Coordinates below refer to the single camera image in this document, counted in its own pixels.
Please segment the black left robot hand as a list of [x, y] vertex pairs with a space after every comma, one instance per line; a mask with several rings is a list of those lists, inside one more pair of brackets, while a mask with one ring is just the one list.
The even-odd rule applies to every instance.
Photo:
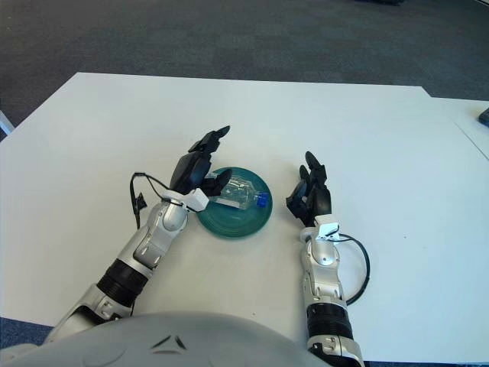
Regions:
[[221, 195], [232, 178], [232, 169], [227, 169], [216, 177], [208, 178], [206, 175], [211, 167], [211, 155], [219, 147], [219, 139], [223, 138], [229, 130], [228, 125], [207, 133], [179, 159], [170, 180], [172, 191], [188, 194], [199, 188], [207, 197]]

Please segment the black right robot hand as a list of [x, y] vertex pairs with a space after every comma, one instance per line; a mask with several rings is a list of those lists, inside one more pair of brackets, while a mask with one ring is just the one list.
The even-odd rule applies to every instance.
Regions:
[[305, 159], [307, 166], [300, 166], [300, 181], [286, 198], [286, 205], [305, 227], [313, 227], [317, 216], [332, 213], [332, 201], [331, 193], [325, 184], [325, 166], [320, 164], [310, 151], [305, 153]]

